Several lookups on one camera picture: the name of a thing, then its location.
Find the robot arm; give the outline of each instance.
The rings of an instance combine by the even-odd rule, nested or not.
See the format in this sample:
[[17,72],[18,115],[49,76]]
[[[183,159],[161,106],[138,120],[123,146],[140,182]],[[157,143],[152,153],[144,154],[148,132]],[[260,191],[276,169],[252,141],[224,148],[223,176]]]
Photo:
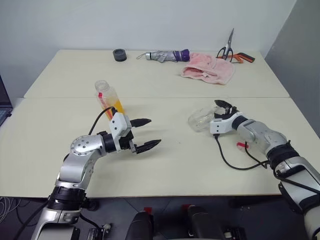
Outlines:
[[51,239],[52,234],[56,237],[58,233],[62,235],[59,235],[60,239],[73,239],[70,236],[74,234],[74,228],[70,225],[75,224],[80,217],[96,161],[112,152],[130,149],[139,154],[155,147],[161,140],[152,140],[142,146],[137,146],[132,141],[134,136],[131,128],[149,122],[151,120],[145,118],[130,121],[127,116],[116,112],[109,124],[111,133],[104,131],[76,138],[70,146],[70,152],[62,164],[55,187],[31,239]]
[[236,130],[248,143],[263,153],[280,180],[278,185],[290,208],[304,215],[305,228],[310,239],[320,232],[320,174],[295,151],[286,137],[269,129],[264,123],[247,119],[242,112],[229,103],[217,100],[224,114],[216,114],[210,122],[212,134]]

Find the table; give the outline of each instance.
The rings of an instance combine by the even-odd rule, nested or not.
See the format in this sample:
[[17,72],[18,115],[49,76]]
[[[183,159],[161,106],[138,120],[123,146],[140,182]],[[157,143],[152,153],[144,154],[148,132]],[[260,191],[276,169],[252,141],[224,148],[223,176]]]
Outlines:
[[[249,118],[285,134],[292,146],[320,170],[320,140],[289,97],[223,98]],[[187,123],[193,110],[214,98],[122,98],[130,119],[152,122],[133,128],[138,145],[162,139],[154,149],[111,153],[95,165],[89,197],[269,195],[278,194],[270,169],[229,168],[209,132],[194,132]],[[101,111],[94,98],[26,98],[0,128],[0,196],[47,197],[73,139],[88,133]],[[102,117],[94,133],[108,129]],[[220,137],[227,160],[236,166],[254,163],[239,151],[235,132]],[[251,154],[265,158],[256,151]]]
[[127,60],[117,62],[111,50],[60,50],[24,97],[94,97],[97,80],[108,81],[120,98],[289,97],[257,51],[248,52],[253,63],[235,64],[227,85],[181,77],[185,62],[137,60],[143,52],[127,51]]

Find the floor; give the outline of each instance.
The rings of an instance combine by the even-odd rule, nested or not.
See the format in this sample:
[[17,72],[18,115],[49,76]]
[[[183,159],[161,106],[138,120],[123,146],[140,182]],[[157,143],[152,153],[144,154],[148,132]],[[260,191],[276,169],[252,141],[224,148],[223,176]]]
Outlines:
[[[303,216],[293,213],[283,199],[252,204],[241,208],[229,207],[232,197],[226,196],[191,196],[191,197],[129,197],[99,199],[97,211],[84,210],[82,214],[98,225],[112,223],[108,235],[110,240],[124,240],[129,225],[144,207],[152,207],[156,236],[154,240],[187,238],[183,224],[182,205],[194,204],[204,207],[225,227],[245,228],[248,240],[306,240]],[[41,203],[30,202],[19,207],[19,215],[26,220]],[[16,212],[8,214],[0,224],[1,239],[11,240],[21,224]],[[86,240],[92,226],[81,219],[76,224],[80,228],[80,239]],[[20,240],[29,240],[34,227],[27,227]]]

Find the plastic bottle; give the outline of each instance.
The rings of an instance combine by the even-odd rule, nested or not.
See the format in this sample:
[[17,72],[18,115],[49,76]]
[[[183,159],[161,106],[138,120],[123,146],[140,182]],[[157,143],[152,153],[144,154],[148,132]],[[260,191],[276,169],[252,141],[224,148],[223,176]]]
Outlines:
[[[125,113],[115,89],[109,86],[105,80],[96,81],[94,86],[96,89],[96,97],[101,104],[102,109],[113,106],[119,113]],[[111,111],[108,110],[105,114],[109,120],[112,119],[113,116]]]

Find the pink cloth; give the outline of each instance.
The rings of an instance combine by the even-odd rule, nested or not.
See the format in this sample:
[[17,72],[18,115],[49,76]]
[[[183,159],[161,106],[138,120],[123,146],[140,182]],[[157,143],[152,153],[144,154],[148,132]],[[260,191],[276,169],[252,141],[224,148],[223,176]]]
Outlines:
[[182,70],[181,76],[203,80],[209,84],[226,85],[235,72],[235,66],[226,60],[193,52],[190,62]]

